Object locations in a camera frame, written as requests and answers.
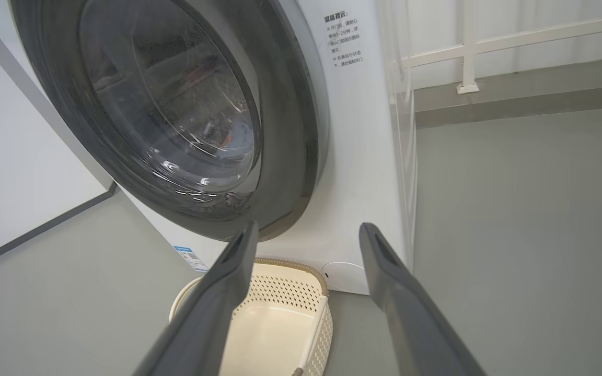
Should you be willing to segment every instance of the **white washing machine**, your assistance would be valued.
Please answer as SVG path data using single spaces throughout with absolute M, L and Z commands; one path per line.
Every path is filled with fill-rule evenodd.
M 375 0 L 10 7 L 48 98 L 194 269 L 253 219 L 259 257 L 335 290 L 368 293 L 363 222 L 411 262 L 413 135 L 391 123 Z

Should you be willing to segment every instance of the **beige plastic basket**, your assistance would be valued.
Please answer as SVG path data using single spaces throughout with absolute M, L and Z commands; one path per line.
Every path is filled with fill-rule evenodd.
M 169 319 L 198 282 L 178 294 Z M 248 295 L 231 317 L 220 376 L 321 376 L 333 335 L 327 293 L 310 266 L 255 259 Z

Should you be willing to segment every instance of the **door glass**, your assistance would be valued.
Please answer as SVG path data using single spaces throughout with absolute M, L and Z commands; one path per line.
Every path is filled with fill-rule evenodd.
M 180 194 L 222 193 L 247 178 L 260 139 L 249 89 L 184 10 L 170 0 L 89 0 L 79 38 L 97 97 L 134 145 L 115 150 Z

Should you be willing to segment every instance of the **railing post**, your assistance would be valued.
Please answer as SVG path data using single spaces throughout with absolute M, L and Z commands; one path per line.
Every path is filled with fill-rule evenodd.
M 462 69 L 461 84 L 457 86 L 457 93 L 473 93 L 480 89 L 475 83 L 475 54 L 476 54 L 476 0 L 464 0 L 464 66 Z

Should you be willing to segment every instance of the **white railing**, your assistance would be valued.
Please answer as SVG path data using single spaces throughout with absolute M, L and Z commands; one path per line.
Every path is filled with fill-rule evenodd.
M 442 62 L 456 58 L 463 58 L 462 79 L 457 86 L 457 93 L 471 93 L 480 90 L 475 83 L 475 56 L 478 53 L 505 50 L 545 41 L 562 40 L 588 34 L 602 33 L 602 19 L 567 23 L 551 28 L 524 31 L 486 40 L 476 40 L 476 1 L 463 0 L 464 28 L 463 43 L 441 50 L 418 53 L 392 62 L 390 71 L 399 71 L 403 77 L 403 70 L 425 64 Z

